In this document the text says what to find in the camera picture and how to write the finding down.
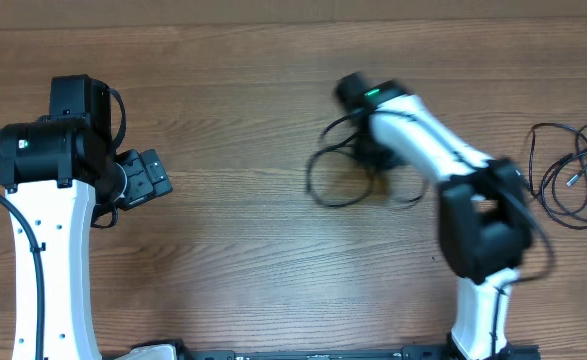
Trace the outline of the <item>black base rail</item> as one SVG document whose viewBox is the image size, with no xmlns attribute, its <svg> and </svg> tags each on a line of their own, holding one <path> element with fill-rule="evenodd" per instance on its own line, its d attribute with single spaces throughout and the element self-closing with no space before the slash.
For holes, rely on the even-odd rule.
<svg viewBox="0 0 587 360">
<path fill-rule="evenodd" d="M 280 351 L 237 353 L 231 350 L 191 351 L 180 339 L 137 344 L 127 353 L 102 356 L 103 359 L 179 360 L 445 360 L 462 359 L 446 345 L 407 345 L 395 350 Z"/>
</svg>

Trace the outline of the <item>brown cardboard back panel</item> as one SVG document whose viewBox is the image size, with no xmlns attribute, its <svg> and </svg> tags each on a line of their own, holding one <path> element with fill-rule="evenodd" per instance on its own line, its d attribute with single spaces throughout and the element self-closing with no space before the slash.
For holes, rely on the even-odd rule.
<svg viewBox="0 0 587 360">
<path fill-rule="evenodd" d="M 587 0 L 0 0 L 0 30 L 587 17 Z"/>
</svg>

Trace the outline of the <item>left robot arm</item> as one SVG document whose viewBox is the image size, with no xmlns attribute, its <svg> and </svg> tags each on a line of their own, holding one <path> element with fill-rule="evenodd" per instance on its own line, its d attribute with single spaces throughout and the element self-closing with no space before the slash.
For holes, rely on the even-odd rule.
<svg viewBox="0 0 587 360">
<path fill-rule="evenodd" d="M 155 150 L 118 149 L 120 94 L 85 74 L 51 81 L 49 112 L 0 131 L 0 195 L 13 228 L 15 359 L 99 359 L 91 310 L 89 235 L 99 218 L 171 192 Z"/>
</svg>

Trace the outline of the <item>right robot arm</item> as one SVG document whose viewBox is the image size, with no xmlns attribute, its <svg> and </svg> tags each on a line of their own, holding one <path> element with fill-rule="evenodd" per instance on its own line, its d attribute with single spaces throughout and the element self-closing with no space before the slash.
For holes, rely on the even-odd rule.
<svg viewBox="0 0 587 360">
<path fill-rule="evenodd" d="M 540 358 L 537 346 L 513 345 L 506 337 L 514 287 L 548 277 L 555 265 L 549 250 L 539 273 L 519 270 L 535 238 L 550 240 L 528 209 L 517 166 L 469 145 L 395 80 L 370 85 L 352 73 L 337 82 L 334 94 L 359 137 L 385 161 L 396 157 L 413 166 L 436 192 L 439 247 L 457 278 L 455 321 L 436 355 Z"/>
</svg>

